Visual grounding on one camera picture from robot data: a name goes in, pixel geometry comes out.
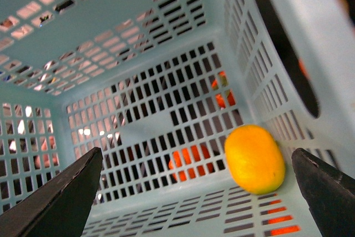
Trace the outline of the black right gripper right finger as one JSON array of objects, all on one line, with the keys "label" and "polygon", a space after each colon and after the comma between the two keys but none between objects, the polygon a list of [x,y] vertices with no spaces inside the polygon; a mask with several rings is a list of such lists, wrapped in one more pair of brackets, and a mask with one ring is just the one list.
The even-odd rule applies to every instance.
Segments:
[{"label": "black right gripper right finger", "polygon": [[298,187],[322,236],[354,236],[354,179],[303,148],[291,156]]}]

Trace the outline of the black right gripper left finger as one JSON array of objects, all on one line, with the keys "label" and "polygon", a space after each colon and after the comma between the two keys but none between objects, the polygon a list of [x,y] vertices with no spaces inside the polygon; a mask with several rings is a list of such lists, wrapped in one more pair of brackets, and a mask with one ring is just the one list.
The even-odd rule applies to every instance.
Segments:
[{"label": "black right gripper left finger", "polygon": [[1,236],[81,236],[95,199],[102,150],[93,148],[1,215]]}]

